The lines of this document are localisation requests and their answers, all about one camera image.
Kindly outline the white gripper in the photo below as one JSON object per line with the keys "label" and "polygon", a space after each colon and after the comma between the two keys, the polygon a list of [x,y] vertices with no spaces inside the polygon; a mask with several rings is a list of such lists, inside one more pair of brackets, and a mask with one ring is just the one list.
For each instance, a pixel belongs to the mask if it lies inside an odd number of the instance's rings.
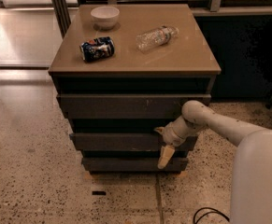
{"label": "white gripper", "polygon": [[175,147],[181,146],[191,135],[192,125],[183,117],[168,123],[165,127],[156,127],[154,131],[161,134],[167,146],[161,147],[157,167],[164,169],[175,153]]}

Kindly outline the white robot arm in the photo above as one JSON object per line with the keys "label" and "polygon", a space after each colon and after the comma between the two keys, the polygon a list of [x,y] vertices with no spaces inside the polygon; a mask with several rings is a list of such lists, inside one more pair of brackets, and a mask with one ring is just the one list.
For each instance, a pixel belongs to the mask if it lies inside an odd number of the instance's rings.
{"label": "white robot arm", "polygon": [[181,115],[155,132],[163,137],[158,167],[170,162],[176,148],[206,128],[236,147],[233,161],[230,224],[272,224],[272,130],[220,115],[191,100]]}

